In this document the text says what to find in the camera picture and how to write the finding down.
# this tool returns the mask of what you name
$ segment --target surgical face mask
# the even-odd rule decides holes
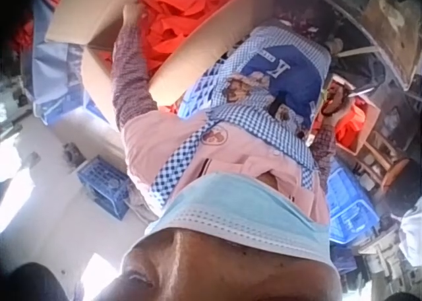
[[[313,222],[287,197],[236,174],[205,175],[184,188],[144,238],[184,228],[258,250],[334,267],[327,225]]]

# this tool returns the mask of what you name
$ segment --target blue plastic crate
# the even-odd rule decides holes
[[[330,239],[347,244],[379,222],[366,191],[341,162],[332,165],[328,178]]]
[[[114,217],[122,220],[129,207],[131,179],[100,156],[78,171],[79,180],[94,197],[94,201]]]
[[[34,104],[34,115],[39,117],[44,124],[52,125],[59,121],[65,114],[79,108],[83,104],[83,91],[79,85],[73,86],[62,97]]]

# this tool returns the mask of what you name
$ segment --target cardboard box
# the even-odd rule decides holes
[[[123,6],[134,0],[61,0],[46,38],[86,45],[82,80],[110,123],[110,66],[98,55],[112,51],[121,27]],[[173,104],[236,42],[272,14],[273,0],[232,0],[199,26],[150,80],[158,105]]]
[[[337,83],[344,84],[352,90],[355,89],[355,87],[352,84],[348,83],[345,79],[341,78],[338,75],[329,75],[325,82],[324,88],[328,88],[332,81],[336,81]],[[359,153],[359,151],[362,149],[363,145],[365,144],[365,141],[368,139],[369,135],[371,134],[371,131],[374,129],[374,126],[377,123],[378,117],[381,113],[381,110],[377,106],[375,106],[366,95],[361,95],[359,97],[367,103],[365,108],[363,108],[363,111],[366,115],[363,128],[357,134],[357,137],[354,140],[353,144],[350,146],[350,148],[346,148],[342,144],[337,143],[338,147],[347,151],[353,156],[356,156]],[[323,118],[323,116],[320,114],[321,108],[322,108],[322,102],[318,105],[318,113],[315,119],[317,119],[317,117]],[[307,144],[310,145],[314,138],[315,138],[315,132],[312,132],[310,134],[310,139],[307,141]]]

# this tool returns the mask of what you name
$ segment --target hand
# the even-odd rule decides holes
[[[336,125],[344,116],[349,112],[353,103],[355,102],[354,98],[349,98],[345,92],[344,88],[339,88],[334,97],[332,98],[329,105],[323,107],[322,112],[324,114],[331,114],[331,116],[325,116],[324,121],[330,122],[332,125]]]
[[[123,25],[136,26],[142,12],[139,4],[127,4],[123,7]]]

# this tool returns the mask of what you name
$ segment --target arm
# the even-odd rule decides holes
[[[327,180],[331,171],[332,157],[336,154],[335,121],[324,117],[322,126],[310,147],[312,155],[320,170],[321,188],[326,192]]]
[[[119,129],[136,116],[157,110],[148,91],[148,71],[138,40],[139,5],[127,5],[117,37],[111,80],[113,106]]]

